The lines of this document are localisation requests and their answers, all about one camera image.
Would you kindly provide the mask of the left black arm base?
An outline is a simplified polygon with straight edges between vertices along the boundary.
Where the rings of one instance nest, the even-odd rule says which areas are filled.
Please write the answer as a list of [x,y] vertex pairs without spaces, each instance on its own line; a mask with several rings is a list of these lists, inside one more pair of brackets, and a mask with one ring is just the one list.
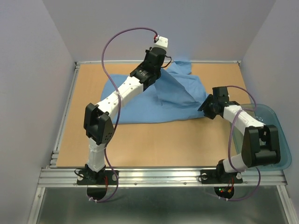
[[95,203],[108,202],[118,190],[118,171],[101,170],[92,174],[86,169],[75,169],[74,174],[77,176],[76,184],[87,187],[86,194],[89,201]]

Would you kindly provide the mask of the blue long sleeve shirt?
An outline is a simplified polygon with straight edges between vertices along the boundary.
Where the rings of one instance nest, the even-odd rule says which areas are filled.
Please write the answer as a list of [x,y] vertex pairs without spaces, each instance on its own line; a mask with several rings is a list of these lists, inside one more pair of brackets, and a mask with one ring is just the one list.
[[[111,75],[118,87],[127,77]],[[115,90],[114,85],[107,82],[100,101]],[[112,122],[164,123],[202,118],[204,113],[198,109],[206,98],[207,93],[199,77],[191,74],[191,62],[175,61],[167,69],[161,69],[160,78],[123,106]]]

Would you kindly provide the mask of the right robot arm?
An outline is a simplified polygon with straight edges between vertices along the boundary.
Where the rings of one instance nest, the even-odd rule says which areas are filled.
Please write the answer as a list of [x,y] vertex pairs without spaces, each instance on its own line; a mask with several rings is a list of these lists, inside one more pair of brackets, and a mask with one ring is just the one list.
[[266,125],[252,117],[249,109],[243,109],[237,102],[229,99],[226,86],[214,87],[199,111],[209,119],[220,115],[231,123],[232,134],[237,128],[243,135],[242,149],[235,156],[220,160],[215,169],[207,169],[200,175],[204,184],[242,182],[239,173],[249,168],[277,164],[281,160],[278,129]]

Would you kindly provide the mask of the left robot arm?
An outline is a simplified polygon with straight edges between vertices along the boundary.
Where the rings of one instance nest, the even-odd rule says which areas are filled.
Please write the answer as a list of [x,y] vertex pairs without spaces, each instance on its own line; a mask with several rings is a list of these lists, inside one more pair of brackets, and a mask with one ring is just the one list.
[[78,171],[77,184],[102,184],[105,177],[105,149],[115,133],[112,120],[130,100],[144,92],[161,76],[166,49],[152,47],[146,50],[140,63],[126,80],[104,100],[85,108],[84,129],[89,139],[89,156],[85,167]]

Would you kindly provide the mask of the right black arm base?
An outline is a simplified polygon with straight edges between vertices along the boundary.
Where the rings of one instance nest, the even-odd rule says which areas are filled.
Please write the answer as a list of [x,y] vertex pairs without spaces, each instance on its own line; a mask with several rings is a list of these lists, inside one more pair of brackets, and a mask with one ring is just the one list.
[[231,199],[235,193],[235,184],[243,183],[240,173],[226,173],[216,169],[206,169],[199,175],[202,184],[214,184],[215,194],[224,199]]

